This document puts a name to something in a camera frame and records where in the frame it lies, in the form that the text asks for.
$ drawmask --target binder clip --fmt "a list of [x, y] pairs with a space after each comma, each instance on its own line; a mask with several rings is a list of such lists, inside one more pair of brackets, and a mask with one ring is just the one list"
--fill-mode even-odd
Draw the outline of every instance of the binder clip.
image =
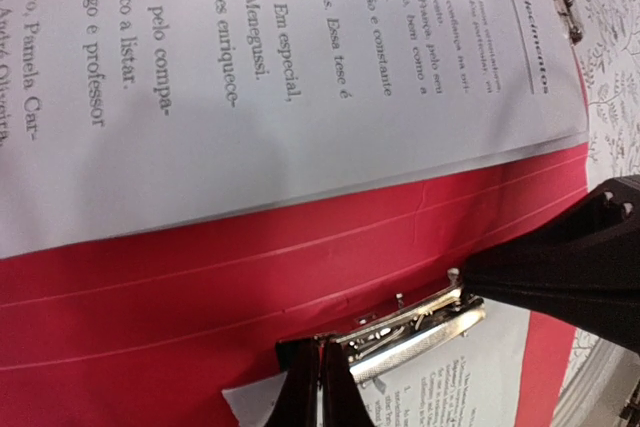
[[542, 312], [640, 354], [640, 176], [612, 179], [539, 229], [471, 256], [451, 285], [349, 334], [284, 342], [267, 427], [371, 427], [357, 384], [485, 318], [483, 298]]
[[289, 373], [266, 426], [315, 427], [320, 388], [324, 427], [373, 427], [358, 384], [463, 335], [485, 318], [483, 300], [463, 291], [456, 270], [449, 280], [446, 289], [407, 307], [398, 295], [396, 312], [353, 332], [279, 342], [280, 367]]

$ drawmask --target paper sheet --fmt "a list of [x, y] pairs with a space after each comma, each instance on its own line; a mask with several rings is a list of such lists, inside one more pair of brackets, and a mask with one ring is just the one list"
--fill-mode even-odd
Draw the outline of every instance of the paper sheet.
[[551, 0], [0, 0], [0, 258], [585, 131]]
[[[514, 425], [529, 313], [495, 302], [487, 302], [487, 312], [467, 338], [360, 387], [376, 427]], [[285, 375], [223, 392], [240, 427], [265, 424]]]

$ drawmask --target document page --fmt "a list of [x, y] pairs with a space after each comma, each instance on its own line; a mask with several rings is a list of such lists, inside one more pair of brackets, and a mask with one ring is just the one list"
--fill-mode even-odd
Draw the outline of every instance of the document page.
[[[360, 386], [376, 427], [514, 425], [529, 312], [493, 302], [487, 310], [487, 320], [469, 337], [454, 339]], [[223, 392], [240, 427], [265, 425], [285, 377]]]
[[0, 258], [586, 129], [552, 0], [0, 0]]

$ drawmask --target floral patterned surface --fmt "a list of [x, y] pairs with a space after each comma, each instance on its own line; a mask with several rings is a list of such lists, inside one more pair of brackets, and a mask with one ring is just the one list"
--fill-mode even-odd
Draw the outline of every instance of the floral patterned surface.
[[[640, 0], [576, 3], [586, 34], [577, 53], [589, 102], [587, 174], [593, 188], [613, 176], [640, 173]], [[565, 387], [596, 341], [577, 332]]]

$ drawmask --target red cover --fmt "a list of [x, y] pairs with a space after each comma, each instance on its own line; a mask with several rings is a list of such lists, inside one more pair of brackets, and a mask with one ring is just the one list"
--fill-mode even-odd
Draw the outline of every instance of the red cover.
[[[586, 191], [586, 147], [0, 262], [0, 425], [232, 426], [273, 343], [441, 278]], [[534, 316], [518, 427], [547, 426], [573, 329]]]

